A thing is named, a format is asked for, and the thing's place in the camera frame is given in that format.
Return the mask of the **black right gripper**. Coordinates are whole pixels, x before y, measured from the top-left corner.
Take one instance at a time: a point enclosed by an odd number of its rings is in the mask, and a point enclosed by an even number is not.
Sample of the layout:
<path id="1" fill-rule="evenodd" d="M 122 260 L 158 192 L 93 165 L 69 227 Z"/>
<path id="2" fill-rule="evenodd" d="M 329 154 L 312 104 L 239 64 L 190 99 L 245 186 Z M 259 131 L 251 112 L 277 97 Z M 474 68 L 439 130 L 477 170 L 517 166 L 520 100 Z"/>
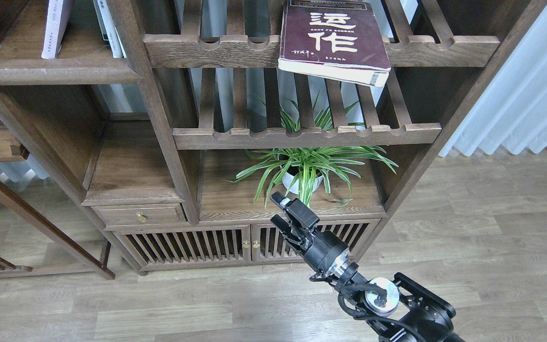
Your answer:
<path id="1" fill-rule="evenodd" d="M 351 279 L 351 262 L 348 246 L 330 231 L 314 230 L 320 218 L 299 199 L 289 199 L 280 192 L 271 195 L 271 200 L 290 219 L 292 225 L 275 215 L 271 223 L 282 234 L 286 244 L 315 274 L 311 281 L 347 281 Z"/>

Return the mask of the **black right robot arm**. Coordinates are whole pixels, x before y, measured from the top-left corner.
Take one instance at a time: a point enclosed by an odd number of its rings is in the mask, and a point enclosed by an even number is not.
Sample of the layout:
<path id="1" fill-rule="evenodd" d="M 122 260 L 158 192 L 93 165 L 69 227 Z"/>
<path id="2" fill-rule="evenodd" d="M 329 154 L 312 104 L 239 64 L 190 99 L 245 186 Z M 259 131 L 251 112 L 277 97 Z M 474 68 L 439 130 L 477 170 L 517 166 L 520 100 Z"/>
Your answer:
<path id="1" fill-rule="evenodd" d="M 454 333 L 454 307 L 402 273 L 393 280 L 367 279 L 350 260 L 348 246 L 332 232 L 317 230 L 319 217 L 299 199 L 276 192 L 271 200 L 286 218 L 271 222 L 285 242 L 315 272 L 312 282 L 326 282 L 338 293 L 341 309 L 365 321 L 381 342 L 460 342 Z"/>

